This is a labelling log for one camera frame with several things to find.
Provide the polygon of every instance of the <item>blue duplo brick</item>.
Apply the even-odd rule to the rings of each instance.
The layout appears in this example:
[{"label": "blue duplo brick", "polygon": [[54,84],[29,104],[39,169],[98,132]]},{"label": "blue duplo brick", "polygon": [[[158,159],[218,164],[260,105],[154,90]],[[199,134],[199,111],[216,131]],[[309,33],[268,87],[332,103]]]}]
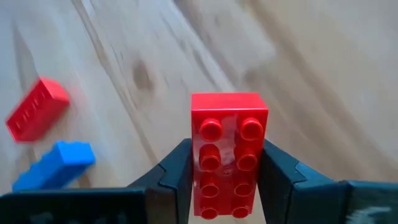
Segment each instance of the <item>blue duplo brick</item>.
[{"label": "blue duplo brick", "polygon": [[12,190],[60,189],[79,178],[94,163],[95,156],[90,144],[58,141],[40,161],[19,176]]}]

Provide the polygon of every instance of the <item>red toy block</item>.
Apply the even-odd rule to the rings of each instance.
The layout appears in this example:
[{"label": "red toy block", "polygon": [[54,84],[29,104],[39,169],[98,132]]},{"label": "red toy block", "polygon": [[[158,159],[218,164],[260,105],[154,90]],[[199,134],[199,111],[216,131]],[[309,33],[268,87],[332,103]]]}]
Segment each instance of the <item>red toy block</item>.
[{"label": "red toy block", "polygon": [[6,121],[16,142],[40,139],[69,105],[66,91],[56,81],[40,77]]},{"label": "red toy block", "polygon": [[252,212],[268,107],[257,93],[192,95],[193,210],[244,218]]}]

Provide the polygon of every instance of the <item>black plastic part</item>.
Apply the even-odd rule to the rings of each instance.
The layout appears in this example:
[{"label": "black plastic part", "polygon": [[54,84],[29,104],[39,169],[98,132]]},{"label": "black plastic part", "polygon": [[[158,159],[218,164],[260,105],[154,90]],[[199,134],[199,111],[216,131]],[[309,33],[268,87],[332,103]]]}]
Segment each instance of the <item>black plastic part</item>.
[{"label": "black plastic part", "polygon": [[0,223],[188,223],[191,140],[120,189],[21,191],[0,198]]},{"label": "black plastic part", "polygon": [[267,224],[398,223],[398,184],[334,182],[269,141],[258,184]]},{"label": "black plastic part", "polygon": [[398,223],[398,184],[344,182],[349,185],[345,223]]}]

